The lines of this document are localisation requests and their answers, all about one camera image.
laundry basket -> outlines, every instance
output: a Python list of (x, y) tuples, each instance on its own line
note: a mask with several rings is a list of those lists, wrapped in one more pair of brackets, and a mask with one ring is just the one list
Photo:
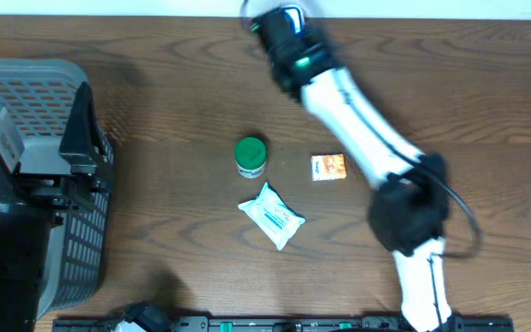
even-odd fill
[[(0, 103), (10, 112), (25, 145), (22, 172), (70, 173), (58, 149), (82, 82), (88, 82), (85, 73), (67, 61), (0, 59)], [(108, 139), (102, 135), (101, 141), (113, 164)], [(92, 213), (60, 214), (63, 225), (51, 231), (39, 319), (49, 311), (84, 302), (99, 287), (110, 194), (95, 193), (92, 199)]]

white background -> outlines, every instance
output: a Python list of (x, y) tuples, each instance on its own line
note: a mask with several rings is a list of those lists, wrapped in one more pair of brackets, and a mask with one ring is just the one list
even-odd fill
[[(241, 0), (0, 0), (0, 14), (239, 15)], [(531, 0), (318, 0), (330, 18), (531, 19)]]

white pouch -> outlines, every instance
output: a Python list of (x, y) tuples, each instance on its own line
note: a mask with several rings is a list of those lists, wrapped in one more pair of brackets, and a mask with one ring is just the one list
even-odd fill
[(256, 199), (241, 203), (239, 209), (247, 213), (278, 250), (284, 248), (305, 221), (288, 209), (267, 183)]

wood grain surface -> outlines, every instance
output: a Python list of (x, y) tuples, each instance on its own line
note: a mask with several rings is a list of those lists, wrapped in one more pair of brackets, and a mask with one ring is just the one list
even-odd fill
[[(326, 24), (386, 118), (445, 156), (480, 218), (484, 251), (445, 262), (450, 304), (531, 331), (531, 22)], [(214, 315), (399, 310), (393, 258), (366, 224), (365, 179), (311, 181), (311, 154), (342, 147), (278, 91), (237, 20), (0, 17), (0, 57), (80, 65), (116, 140), (105, 280), (39, 331), (142, 300)], [(246, 180), (233, 150), (252, 133), (267, 137), (268, 167)], [(237, 209), (265, 181), (308, 220), (281, 252)], [(469, 245), (461, 212), (446, 229), (449, 250)]]

green lid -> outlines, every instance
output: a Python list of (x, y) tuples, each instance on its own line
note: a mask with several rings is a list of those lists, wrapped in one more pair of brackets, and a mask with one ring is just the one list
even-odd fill
[(237, 144), (235, 160), (245, 170), (256, 170), (266, 163), (267, 151), (264, 142), (247, 137)]

